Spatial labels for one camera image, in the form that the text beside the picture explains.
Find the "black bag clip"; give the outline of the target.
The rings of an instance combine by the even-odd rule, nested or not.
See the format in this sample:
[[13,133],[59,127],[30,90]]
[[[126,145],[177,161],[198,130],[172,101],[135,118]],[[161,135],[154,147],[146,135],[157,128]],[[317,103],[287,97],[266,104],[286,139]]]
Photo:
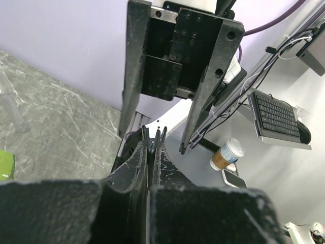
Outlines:
[[154,154],[158,144],[166,139],[167,127],[157,125],[142,126],[142,136],[147,147],[147,153]]

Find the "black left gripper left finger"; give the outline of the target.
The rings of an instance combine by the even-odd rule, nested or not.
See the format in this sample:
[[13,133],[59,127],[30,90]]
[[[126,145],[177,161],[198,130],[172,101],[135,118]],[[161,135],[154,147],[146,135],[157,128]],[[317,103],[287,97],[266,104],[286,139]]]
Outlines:
[[147,147],[101,180],[1,183],[1,243],[145,243]]

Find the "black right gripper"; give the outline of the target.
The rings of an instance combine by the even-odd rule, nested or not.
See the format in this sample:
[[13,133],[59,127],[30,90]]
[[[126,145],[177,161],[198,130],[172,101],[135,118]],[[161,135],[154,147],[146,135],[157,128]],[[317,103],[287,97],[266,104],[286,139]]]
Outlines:
[[221,84],[245,30],[240,22],[222,20],[207,11],[171,1],[165,1],[162,7],[177,13],[175,23],[157,18],[150,20],[151,5],[147,1],[127,3],[124,87],[118,133],[120,137],[125,136],[140,93],[166,101],[195,96],[179,148],[181,154],[185,154],[200,115]]

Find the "green litter bag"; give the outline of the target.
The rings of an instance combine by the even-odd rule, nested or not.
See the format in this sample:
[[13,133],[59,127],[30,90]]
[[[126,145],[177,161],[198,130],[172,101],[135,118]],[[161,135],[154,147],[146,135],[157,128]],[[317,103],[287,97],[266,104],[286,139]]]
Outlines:
[[0,152],[0,180],[9,180],[14,178],[15,156],[12,153]]

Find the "clear plastic scoop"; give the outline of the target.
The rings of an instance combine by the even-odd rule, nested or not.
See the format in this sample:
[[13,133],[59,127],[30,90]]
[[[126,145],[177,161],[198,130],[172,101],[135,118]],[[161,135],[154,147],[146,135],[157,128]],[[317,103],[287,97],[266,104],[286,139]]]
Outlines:
[[13,99],[13,92],[14,89],[10,81],[3,70],[1,70],[1,105],[8,113],[16,130],[18,132],[25,133],[28,131],[28,124],[26,123],[16,102]]

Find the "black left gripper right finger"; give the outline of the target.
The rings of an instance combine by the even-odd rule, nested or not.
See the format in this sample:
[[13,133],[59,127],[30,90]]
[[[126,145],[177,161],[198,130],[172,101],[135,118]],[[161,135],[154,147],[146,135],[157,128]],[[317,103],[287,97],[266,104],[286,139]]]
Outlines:
[[150,243],[284,243],[264,192],[198,187],[173,166],[162,146],[150,189]]

